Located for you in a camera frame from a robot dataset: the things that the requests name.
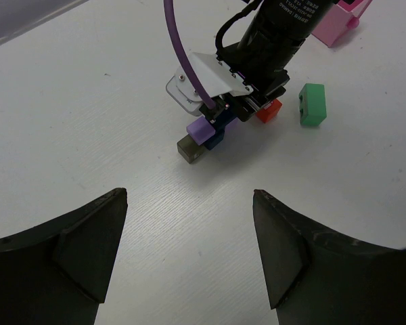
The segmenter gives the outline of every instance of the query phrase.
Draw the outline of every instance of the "green block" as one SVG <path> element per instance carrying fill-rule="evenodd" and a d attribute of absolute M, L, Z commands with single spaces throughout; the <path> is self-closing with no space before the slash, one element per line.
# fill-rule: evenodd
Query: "green block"
<path fill-rule="evenodd" d="M 326 118 L 325 86 L 306 83 L 299 93 L 300 124 L 318 127 Z"/>

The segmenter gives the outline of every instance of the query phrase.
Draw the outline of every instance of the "pink object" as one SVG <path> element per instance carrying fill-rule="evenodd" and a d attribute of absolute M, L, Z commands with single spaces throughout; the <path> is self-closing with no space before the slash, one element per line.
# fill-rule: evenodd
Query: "pink object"
<path fill-rule="evenodd" d="M 359 19 L 372 0 L 356 0 L 351 5 L 342 0 L 333 5 L 313 31 L 313 35 L 331 47 L 342 35 L 359 26 Z"/>

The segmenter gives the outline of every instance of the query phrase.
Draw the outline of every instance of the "black cable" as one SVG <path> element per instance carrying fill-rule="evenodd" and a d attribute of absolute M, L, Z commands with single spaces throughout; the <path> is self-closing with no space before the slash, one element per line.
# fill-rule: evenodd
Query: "black cable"
<path fill-rule="evenodd" d="M 241 12 L 234 15 L 231 19 L 229 19 L 218 31 L 217 36 L 215 37 L 215 47 L 217 47 L 217 51 L 222 54 L 224 51 L 223 47 L 223 38 L 225 33 L 233 26 L 235 22 L 239 19 L 242 19 L 254 10 L 256 10 L 259 5 L 262 3 L 263 0 L 254 0 L 252 3 L 248 4 Z"/>

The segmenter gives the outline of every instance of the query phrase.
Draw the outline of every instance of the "dark blue block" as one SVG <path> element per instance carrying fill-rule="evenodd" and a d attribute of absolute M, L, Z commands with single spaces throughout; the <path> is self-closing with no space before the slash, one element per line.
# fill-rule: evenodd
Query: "dark blue block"
<path fill-rule="evenodd" d="M 214 136 L 212 136 L 210 139 L 206 140 L 204 142 L 204 146 L 206 147 L 207 150 L 212 150 L 215 148 L 221 141 L 224 139 L 224 130 L 221 130 L 217 133 L 215 133 Z"/>
<path fill-rule="evenodd" d="M 231 110 L 225 110 L 217 117 L 215 123 L 212 124 L 212 127 L 216 132 L 220 132 L 235 118 L 236 115 Z"/>

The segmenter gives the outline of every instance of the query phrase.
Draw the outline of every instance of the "white surface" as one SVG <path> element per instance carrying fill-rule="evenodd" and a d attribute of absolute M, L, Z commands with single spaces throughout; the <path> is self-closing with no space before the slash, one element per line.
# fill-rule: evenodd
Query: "white surface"
<path fill-rule="evenodd" d="M 187 49 L 215 50 L 242 4 L 176 1 Z M 311 37 L 270 125 L 240 124 L 198 164 L 159 0 L 90 0 L 0 46 L 0 237 L 122 186 L 129 210 L 96 324 L 274 324 L 252 220 L 262 188 L 338 231 L 406 246 L 406 0 L 374 1 L 358 35 Z M 240 37 L 241 22 L 227 35 Z M 307 82 L 328 118 L 298 124 Z"/>

